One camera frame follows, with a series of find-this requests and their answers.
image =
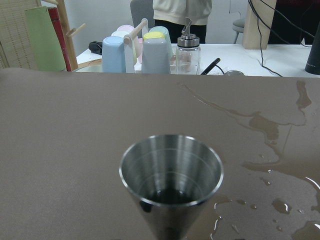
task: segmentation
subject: green paper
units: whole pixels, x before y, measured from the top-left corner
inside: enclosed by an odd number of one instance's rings
[[[24,11],[29,40],[39,71],[63,71],[66,63],[46,6]]]

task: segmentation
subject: black speaker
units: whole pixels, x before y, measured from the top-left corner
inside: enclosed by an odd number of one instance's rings
[[[320,23],[313,40],[305,70],[310,74],[320,75]]]

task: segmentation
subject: black pants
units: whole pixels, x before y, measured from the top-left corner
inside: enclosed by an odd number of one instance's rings
[[[177,43],[178,38],[182,35],[182,29],[184,29],[184,25],[157,19],[155,19],[155,26],[163,26],[168,29],[172,44]],[[201,44],[206,43],[207,25],[192,25],[190,27],[190,33],[199,37]]]
[[[301,26],[301,28],[313,36],[317,32],[318,24],[320,21],[320,6],[312,4],[305,7],[288,6],[277,4],[275,9],[286,16],[293,24]],[[299,29],[290,25],[278,13],[274,13],[272,21],[272,30],[274,30],[282,39],[290,44],[300,44],[304,38],[306,44],[312,44],[313,38],[306,33],[301,32]],[[269,44],[285,44],[276,35],[270,32]]]

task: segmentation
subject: white sweater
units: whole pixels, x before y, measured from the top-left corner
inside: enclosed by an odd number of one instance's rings
[[[185,25],[186,17],[192,25],[206,25],[212,0],[153,0],[154,19]]]

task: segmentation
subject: metal bottle cap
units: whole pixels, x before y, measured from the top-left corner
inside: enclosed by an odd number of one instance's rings
[[[191,19],[186,17],[186,24],[182,29],[181,37],[178,37],[177,45],[182,48],[195,48],[200,44],[200,39],[195,34],[190,33]]]

